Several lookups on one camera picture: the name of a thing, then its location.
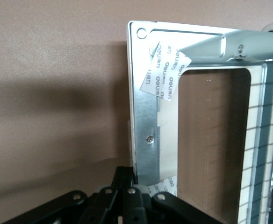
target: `metal frame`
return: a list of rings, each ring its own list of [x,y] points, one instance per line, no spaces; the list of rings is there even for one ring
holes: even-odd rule
[[[260,149],[265,148],[265,154],[273,154],[273,32],[146,21],[129,22],[127,32],[132,163],[140,184],[151,185],[160,180],[158,113],[163,102],[140,91],[157,43],[166,40],[176,44],[181,52],[188,53],[192,59],[190,70],[212,67],[247,68],[250,71],[252,82],[247,123],[253,126],[247,128],[244,161],[251,160],[249,168],[243,170],[238,222],[246,223],[255,218],[251,212],[253,198],[256,194],[264,197],[269,193],[269,190],[257,192],[254,187],[258,181],[256,167]],[[170,113],[177,116],[177,110],[174,106]],[[265,180],[264,175],[263,171],[262,180],[270,181],[270,177]],[[259,208],[258,217],[261,217],[264,211],[260,204]]]

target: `transparent plastic panel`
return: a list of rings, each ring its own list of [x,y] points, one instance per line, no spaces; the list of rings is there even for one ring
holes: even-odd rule
[[[251,76],[189,70],[179,83],[178,197],[237,223]]]

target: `black articulating arm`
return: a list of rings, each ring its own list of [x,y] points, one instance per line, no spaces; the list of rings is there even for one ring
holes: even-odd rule
[[[221,224],[168,192],[151,198],[136,183],[132,167],[117,167],[110,187],[90,197],[71,191],[4,224]]]

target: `rivet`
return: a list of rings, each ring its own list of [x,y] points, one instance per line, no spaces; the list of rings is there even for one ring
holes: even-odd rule
[[[158,198],[160,201],[164,201],[164,200],[165,200],[165,195],[159,194],[159,195],[157,195],[157,198]]]

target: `mounting hole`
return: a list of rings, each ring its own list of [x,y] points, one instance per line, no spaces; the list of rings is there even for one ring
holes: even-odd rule
[[[144,28],[140,28],[137,30],[136,35],[140,39],[145,39],[147,37],[147,31]]]
[[[165,195],[163,195],[163,194],[158,194],[158,195],[157,195],[157,198],[158,198],[160,201],[164,201],[164,200],[165,200]]]
[[[80,195],[78,195],[78,194],[73,196],[73,199],[74,199],[74,200],[79,200],[80,198],[81,198],[81,197],[80,197]]]

